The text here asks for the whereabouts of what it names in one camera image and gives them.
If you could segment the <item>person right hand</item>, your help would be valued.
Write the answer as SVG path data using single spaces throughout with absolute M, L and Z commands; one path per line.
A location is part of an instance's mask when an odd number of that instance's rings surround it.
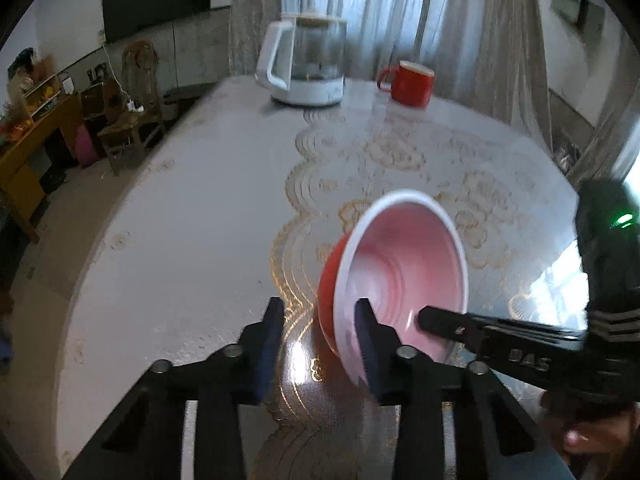
M 577 420 L 563 393 L 546 391 L 539 401 L 540 426 L 576 479 L 605 479 L 639 434 L 639 404 L 609 418 Z

